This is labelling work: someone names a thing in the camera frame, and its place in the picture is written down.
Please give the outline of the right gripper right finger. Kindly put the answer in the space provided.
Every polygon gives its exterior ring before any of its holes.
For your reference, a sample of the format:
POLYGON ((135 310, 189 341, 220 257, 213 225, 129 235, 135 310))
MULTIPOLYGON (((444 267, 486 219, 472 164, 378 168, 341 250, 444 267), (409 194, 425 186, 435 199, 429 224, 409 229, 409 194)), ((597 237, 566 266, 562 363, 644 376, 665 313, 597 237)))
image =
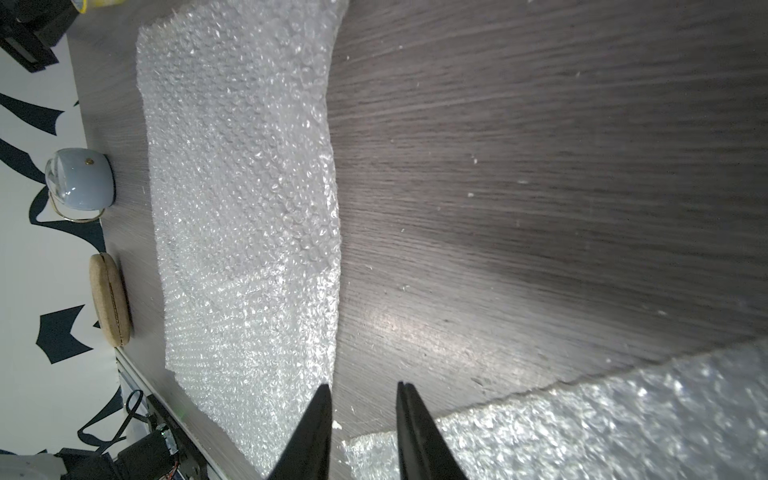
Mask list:
POLYGON ((401 479, 467 480, 413 384, 398 383, 396 414, 401 479))

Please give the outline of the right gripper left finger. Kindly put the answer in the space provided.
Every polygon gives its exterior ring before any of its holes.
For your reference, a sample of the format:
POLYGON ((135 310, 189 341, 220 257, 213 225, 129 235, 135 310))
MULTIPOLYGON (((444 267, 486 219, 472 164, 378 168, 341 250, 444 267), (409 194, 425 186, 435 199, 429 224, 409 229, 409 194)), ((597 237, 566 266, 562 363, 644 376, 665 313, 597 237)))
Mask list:
POLYGON ((332 394, 328 384, 321 384, 268 479, 327 479, 331 439, 332 394))

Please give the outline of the yellow patterned bowl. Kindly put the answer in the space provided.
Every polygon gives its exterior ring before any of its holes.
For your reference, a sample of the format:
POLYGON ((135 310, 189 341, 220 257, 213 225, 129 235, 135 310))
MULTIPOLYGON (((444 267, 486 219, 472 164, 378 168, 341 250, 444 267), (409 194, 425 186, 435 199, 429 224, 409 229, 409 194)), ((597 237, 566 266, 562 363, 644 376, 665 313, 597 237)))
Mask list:
POLYGON ((96 9, 121 5, 125 0, 71 0, 72 5, 80 14, 85 14, 96 9))

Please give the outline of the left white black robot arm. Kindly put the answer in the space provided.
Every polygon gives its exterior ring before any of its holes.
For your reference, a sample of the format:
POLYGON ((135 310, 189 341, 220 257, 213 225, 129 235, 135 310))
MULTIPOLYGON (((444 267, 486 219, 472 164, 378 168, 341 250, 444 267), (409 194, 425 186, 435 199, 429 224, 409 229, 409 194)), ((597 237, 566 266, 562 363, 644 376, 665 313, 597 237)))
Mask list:
POLYGON ((59 63, 53 48, 80 15, 69 0, 1 0, 1 48, 30 73, 59 63))

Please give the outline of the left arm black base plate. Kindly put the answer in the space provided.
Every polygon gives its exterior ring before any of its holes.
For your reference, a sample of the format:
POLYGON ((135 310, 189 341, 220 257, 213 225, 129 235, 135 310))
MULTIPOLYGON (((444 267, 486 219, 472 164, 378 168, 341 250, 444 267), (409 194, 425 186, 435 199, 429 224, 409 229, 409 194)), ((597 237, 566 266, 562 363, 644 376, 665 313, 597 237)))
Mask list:
POLYGON ((94 451, 64 448, 54 456, 63 461, 63 479, 207 479, 208 462, 153 395, 133 390, 124 403, 126 418, 109 441, 94 451), (132 421, 149 428, 116 456, 108 449, 126 439, 132 421))

